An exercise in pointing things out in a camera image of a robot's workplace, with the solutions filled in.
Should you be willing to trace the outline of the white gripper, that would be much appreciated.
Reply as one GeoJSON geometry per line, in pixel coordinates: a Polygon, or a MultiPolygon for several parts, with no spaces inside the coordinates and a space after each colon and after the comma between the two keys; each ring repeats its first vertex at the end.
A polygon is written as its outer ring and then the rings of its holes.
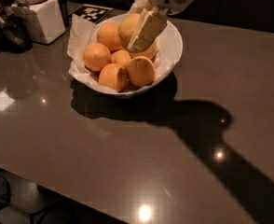
{"type": "Polygon", "coordinates": [[[129,14],[141,13],[128,44],[128,51],[147,50],[167,26],[167,15],[183,12],[195,0],[134,0],[129,14]]]}

